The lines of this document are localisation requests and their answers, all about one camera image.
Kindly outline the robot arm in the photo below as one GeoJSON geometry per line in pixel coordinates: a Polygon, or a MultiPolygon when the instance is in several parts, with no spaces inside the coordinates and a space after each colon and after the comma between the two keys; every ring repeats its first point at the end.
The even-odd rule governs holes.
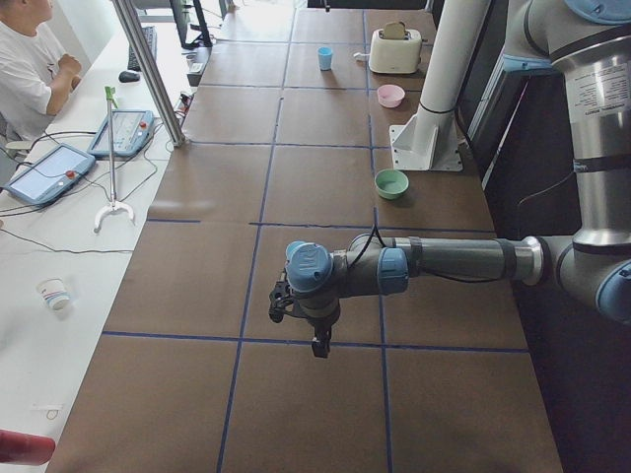
{"type": "Polygon", "coordinates": [[[630,321],[630,5],[626,1],[513,1],[505,66],[561,72],[581,226],[572,236],[521,240],[355,237],[344,250],[295,241],[270,294],[269,316],[307,321],[313,353],[328,355],[340,301],[404,292],[411,278],[466,283],[553,282],[601,315],[630,321]]]}

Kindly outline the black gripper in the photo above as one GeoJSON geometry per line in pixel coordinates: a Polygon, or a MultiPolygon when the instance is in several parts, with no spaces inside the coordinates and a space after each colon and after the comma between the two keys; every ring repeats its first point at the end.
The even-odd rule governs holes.
{"type": "Polygon", "coordinates": [[[330,339],[332,327],[335,324],[333,315],[327,317],[317,317],[311,321],[314,328],[314,338],[312,340],[312,351],[315,357],[327,359],[330,352],[330,339]]]}

